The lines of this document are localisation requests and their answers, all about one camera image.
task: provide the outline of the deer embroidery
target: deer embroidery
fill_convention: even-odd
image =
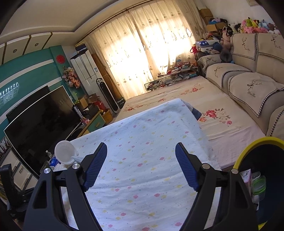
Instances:
[[[275,38],[277,38],[278,35],[272,34],[271,36],[272,36],[271,41],[274,43],[275,48],[282,49],[280,46],[277,46],[277,44],[276,44],[276,39]]]
[[[215,60],[213,57],[211,57],[211,58],[206,58],[206,63],[208,63],[208,62],[210,62],[210,61],[216,62],[216,60]]]
[[[247,86],[249,87],[248,91],[251,91],[253,89],[254,85],[261,85],[262,83],[257,83],[257,80],[253,80],[250,84],[248,84]]]
[[[218,78],[218,76],[217,76],[217,71],[218,71],[218,69],[220,69],[220,68],[222,68],[222,67],[217,67],[214,71],[215,71],[215,77],[216,78]]]
[[[244,46],[245,50],[250,51],[249,48],[246,48],[246,40],[247,40],[247,38],[246,39],[242,38],[242,41],[243,41],[242,45]]]

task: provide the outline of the curtain rod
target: curtain rod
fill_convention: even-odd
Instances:
[[[128,10],[133,9],[133,8],[135,8],[135,7],[137,7],[137,6],[140,6],[140,5],[143,5],[143,4],[145,4],[145,3],[152,2],[152,1],[155,1],[155,0],[144,1],[144,2],[142,2],[142,3],[139,3],[139,4],[137,4],[137,5],[134,5],[134,6],[130,7],[130,8],[127,8],[127,9],[125,9],[125,10],[123,10],[123,11],[121,11],[121,12],[115,14],[114,16],[110,17],[109,19],[105,20],[104,22],[102,22],[101,24],[99,24],[98,26],[96,26],[94,29],[92,29],[92,30],[91,30],[89,33],[87,33],[79,42],[81,42],[84,38],[86,38],[89,34],[91,34],[94,30],[96,30],[97,28],[99,28],[101,25],[103,25],[104,23],[106,23],[106,22],[112,20],[112,19],[115,18],[116,16],[118,16],[118,15],[124,13],[124,12],[127,12]]]

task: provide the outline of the glass coffee table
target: glass coffee table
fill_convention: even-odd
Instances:
[[[165,87],[165,86],[178,83],[183,80],[193,78],[197,76],[196,71],[197,71],[197,67],[191,66],[190,68],[187,68],[187,69],[181,69],[179,71],[166,74],[157,80],[146,83],[144,86],[145,86],[146,91],[153,91],[153,90]]]

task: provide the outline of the red round decoration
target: red round decoration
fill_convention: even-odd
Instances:
[[[63,55],[58,55],[58,56],[56,56],[56,61],[59,64],[64,64],[65,63],[65,57]]]

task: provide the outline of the sheer curtain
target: sheer curtain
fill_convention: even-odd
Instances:
[[[103,24],[84,42],[95,51],[125,99],[175,66],[195,62],[192,45],[204,37],[193,0],[154,0]]]
[[[146,93],[153,81],[149,63],[136,27],[128,13],[102,25],[84,39],[100,50],[125,99]]]
[[[153,77],[175,66],[177,60],[194,62],[192,45],[200,39],[176,0],[157,0],[129,10],[145,46]]]

